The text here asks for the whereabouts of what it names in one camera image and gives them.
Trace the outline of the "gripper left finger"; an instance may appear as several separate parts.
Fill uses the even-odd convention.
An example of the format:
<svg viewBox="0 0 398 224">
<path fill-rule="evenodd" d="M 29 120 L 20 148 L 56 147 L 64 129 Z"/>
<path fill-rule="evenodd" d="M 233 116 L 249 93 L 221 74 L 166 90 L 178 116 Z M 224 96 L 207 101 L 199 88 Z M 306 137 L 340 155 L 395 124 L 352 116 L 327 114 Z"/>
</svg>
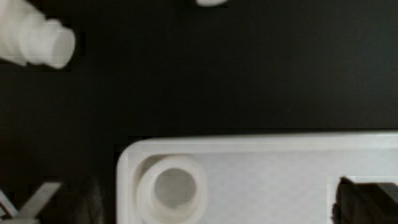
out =
<svg viewBox="0 0 398 224">
<path fill-rule="evenodd" d="M 0 185 L 0 224 L 107 224 L 98 180 L 47 181 L 22 201 Z"/>
</svg>

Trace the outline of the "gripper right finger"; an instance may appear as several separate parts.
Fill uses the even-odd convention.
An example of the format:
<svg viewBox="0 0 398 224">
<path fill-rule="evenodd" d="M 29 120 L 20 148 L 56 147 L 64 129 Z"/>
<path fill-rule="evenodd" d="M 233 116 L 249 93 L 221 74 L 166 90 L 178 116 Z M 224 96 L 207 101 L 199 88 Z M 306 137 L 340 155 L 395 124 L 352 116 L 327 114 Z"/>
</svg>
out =
<svg viewBox="0 0 398 224">
<path fill-rule="evenodd" d="M 333 224 L 398 224 L 398 184 L 340 179 Z"/>
</svg>

